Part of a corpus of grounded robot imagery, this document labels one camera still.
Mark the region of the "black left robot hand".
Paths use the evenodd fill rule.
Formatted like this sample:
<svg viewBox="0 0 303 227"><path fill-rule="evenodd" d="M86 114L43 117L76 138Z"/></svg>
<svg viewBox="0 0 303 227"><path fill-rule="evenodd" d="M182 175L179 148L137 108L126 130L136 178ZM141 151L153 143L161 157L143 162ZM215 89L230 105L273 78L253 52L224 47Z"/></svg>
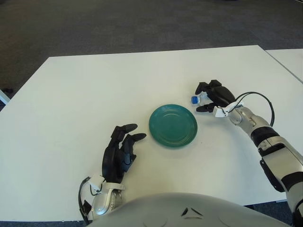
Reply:
<svg viewBox="0 0 303 227"><path fill-rule="evenodd" d="M146 137L145 133L129 133L137 127L135 123L115 127L102 161L102 176L106 182L121 183L135 161L134 144Z"/></svg>

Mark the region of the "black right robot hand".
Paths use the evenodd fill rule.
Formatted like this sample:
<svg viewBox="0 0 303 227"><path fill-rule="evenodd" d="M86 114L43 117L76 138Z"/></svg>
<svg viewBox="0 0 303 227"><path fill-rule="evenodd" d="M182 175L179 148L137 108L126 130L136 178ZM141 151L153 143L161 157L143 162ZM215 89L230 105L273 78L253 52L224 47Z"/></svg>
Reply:
<svg viewBox="0 0 303 227"><path fill-rule="evenodd" d="M227 107L236 101L230 90L222 86L218 80L211 80L209 83L200 82L195 95L199 97L197 102L200 105L196 111L201 113L212 113L215 106Z"/></svg>

